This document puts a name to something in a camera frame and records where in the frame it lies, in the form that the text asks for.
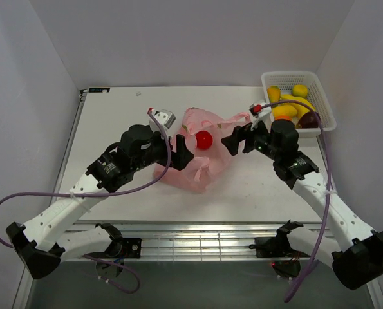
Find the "pink plastic bag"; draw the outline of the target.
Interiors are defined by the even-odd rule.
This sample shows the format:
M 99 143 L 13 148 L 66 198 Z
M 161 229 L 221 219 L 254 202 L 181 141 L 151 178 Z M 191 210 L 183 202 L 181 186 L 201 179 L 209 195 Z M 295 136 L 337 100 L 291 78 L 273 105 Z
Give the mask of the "pink plastic bag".
M 194 158 L 181 171 L 169 168 L 160 181 L 188 191 L 204 192 L 232 161 L 232 156 L 221 143 L 221 139 L 231 135 L 236 126 L 244 126 L 249 122 L 250 115 L 246 112 L 224 119 L 204 109 L 187 109 L 176 134 L 185 137 L 187 148 Z M 202 130 L 208 131 L 213 137 L 211 148 L 205 151 L 196 148 L 195 134 Z

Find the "fake orange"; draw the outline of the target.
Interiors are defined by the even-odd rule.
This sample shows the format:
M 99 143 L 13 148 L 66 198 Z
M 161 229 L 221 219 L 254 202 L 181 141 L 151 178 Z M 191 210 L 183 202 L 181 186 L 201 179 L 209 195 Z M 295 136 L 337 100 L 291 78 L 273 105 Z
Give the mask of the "fake orange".
M 292 121 L 292 118 L 287 116 L 287 115 L 279 115 L 279 116 L 274 117 L 274 120 L 288 120 L 288 121 Z

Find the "yellow fake mango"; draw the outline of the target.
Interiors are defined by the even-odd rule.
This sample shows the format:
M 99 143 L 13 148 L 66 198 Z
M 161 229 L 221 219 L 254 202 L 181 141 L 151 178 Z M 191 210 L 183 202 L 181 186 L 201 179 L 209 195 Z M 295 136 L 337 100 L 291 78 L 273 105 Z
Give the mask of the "yellow fake mango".
M 279 116 L 279 115 L 287 115 L 291 117 L 292 119 L 297 116 L 297 110 L 291 105 L 278 105 L 274 108 L 272 108 L 273 117 Z

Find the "yellow fake banana bunch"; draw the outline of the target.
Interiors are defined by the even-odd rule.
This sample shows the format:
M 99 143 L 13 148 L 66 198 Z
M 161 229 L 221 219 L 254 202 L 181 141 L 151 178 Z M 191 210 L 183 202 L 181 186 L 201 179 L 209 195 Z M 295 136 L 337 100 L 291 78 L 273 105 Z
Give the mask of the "yellow fake banana bunch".
M 305 114 L 315 111 L 314 106 L 302 97 L 294 97 L 292 95 L 281 95 L 281 100 L 285 101 L 285 105 L 292 106 L 296 110 L 296 119 L 300 120 Z

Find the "dark red fake fruit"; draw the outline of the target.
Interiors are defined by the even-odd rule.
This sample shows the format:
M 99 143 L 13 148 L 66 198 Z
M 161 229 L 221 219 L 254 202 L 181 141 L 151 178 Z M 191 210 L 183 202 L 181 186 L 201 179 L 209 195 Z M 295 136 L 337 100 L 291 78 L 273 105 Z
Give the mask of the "dark red fake fruit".
M 309 111 L 299 118 L 297 129 L 313 129 L 319 127 L 320 116 L 318 113 Z

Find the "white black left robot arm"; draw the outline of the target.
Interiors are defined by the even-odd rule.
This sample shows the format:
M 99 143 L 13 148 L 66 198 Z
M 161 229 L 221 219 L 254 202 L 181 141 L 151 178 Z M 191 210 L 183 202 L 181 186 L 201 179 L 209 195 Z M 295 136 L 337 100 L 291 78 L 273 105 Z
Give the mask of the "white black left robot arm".
M 6 228 L 10 243 L 32 278 L 42 279 L 61 262 L 85 254 L 111 259 L 126 254 L 126 240 L 110 223 L 99 223 L 86 232 L 66 231 L 109 193 L 131 182 L 137 171 L 153 164 L 184 169 L 194 158 L 185 137 L 176 135 L 175 146 L 169 142 L 150 126 L 131 126 L 119 142 L 108 146 L 88 166 L 68 197 L 57 199 L 42 214 L 23 224 L 10 224 Z

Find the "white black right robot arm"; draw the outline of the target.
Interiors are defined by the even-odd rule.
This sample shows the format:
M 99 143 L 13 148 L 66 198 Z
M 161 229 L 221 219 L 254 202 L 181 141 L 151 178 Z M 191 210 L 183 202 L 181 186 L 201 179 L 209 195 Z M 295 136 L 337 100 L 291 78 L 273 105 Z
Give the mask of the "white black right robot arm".
M 338 196 L 326 188 L 326 177 L 299 150 L 299 133 L 288 120 L 276 120 L 267 129 L 263 122 L 237 126 L 222 138 L 232 156 L 239 143 L 244 153 L 259 151 L 273 161 L 277 177 L 300 196 L 329 228 L 333 239 L 320 238 L 302 223 L 287 221 L 276 235 L 256 248 L 271 255 L 302 252 L 329 266 L 348 289 L 356 290 L 383 274 L 383 231 L 360 219 Z

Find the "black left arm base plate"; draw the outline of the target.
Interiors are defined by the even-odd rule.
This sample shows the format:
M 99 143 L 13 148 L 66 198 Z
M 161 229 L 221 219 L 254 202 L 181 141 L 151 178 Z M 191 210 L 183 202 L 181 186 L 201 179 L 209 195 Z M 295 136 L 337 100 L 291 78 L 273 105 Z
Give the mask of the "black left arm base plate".
M 115 259 L 140 258 L 142 238 L 118 238 L 106 250 L 107 257 Z

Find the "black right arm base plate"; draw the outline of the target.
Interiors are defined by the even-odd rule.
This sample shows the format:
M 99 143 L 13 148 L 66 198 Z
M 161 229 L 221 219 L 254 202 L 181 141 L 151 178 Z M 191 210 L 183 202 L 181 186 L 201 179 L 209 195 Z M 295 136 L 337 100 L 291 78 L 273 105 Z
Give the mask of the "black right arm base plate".
M 294 250 L 288 242 L 287 235 L 299 227 L 304 227 L 302 223 L 288 220 L 284 225 L 279 227 L 275 236 L 272 237 L 256 237 L 254 243 L 248 248 L 256 251 L 257 258 L 305 258 L 308 255 L 304 252 Z

